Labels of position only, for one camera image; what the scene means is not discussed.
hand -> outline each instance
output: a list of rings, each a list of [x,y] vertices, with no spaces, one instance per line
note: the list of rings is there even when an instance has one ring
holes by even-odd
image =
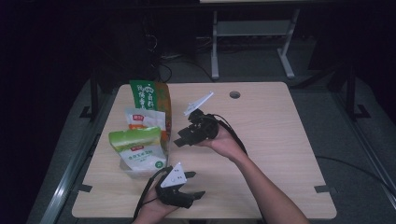
[[[163,220],[167,215],[177,210],[178,207],[167,205],[157,199],[157,192],[155,188],[151,188],[143,201],[143,206],[140,209],[137,219],[134,224],[154,224]]]
[[[206,139],[198,144],[198,147],[210,147],[219,153],[221,156],[234,161],[235,158],[246,156],[242,148],[235,142],[231,134],[221,125],[219,125],[219,132],[216,138]]]

person's right hand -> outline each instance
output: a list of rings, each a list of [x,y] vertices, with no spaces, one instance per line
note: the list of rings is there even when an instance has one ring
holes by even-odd
[[[234,161],[235,158],[240,156],[246,156],[245,152],[235,142],[231,134],[221,125],[219,125],[219,132],[216,138],[206,139],[196,144],[196,146],[210,147],[221,156],[228,158],[230,161]]]

metal leg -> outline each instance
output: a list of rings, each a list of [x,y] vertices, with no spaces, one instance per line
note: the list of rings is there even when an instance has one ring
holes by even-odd
[[[213,13],[212,79],[219,79],[218,65],[218,12]]]
[[[293,70],[291,69],[288,57],[286,56],[286,53],[288,52],[289,44],[291,41],[291,38],[293,36],[294,28],[297,23],[297,18],[300,13],[300,9],[295,9],[293,12],[293,17],[291,18],[288,31],[286,33],[286,41],[285,44],[283,45],[283,48],[277,49],[277,54],[279,55],[279,59],[282,62],[283,68],[285,69],[286,76],[288,78],[294,78],[294,73]]]

forearm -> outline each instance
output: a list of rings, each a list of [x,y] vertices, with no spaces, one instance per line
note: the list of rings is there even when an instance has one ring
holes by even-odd
[[[246,179],[268,223],[308,223],[295,203],[248,156],[240,155],[233,162]]]

person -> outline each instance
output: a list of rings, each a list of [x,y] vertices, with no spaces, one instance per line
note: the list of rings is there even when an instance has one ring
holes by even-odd
[[[216,138],[206,139],[196,146],[210,147],[237,166],[247,181],[247,185],[268,224],[309,223],[297,205],[260,170],[221,125],[219,125]],[[156,198],[156,192],[151,189],[145,202],[154,198]],[[134,224],[159,223],[175,210],[177,210],[175,206],[165,205],[160,200],[154,200],[141,208]]]

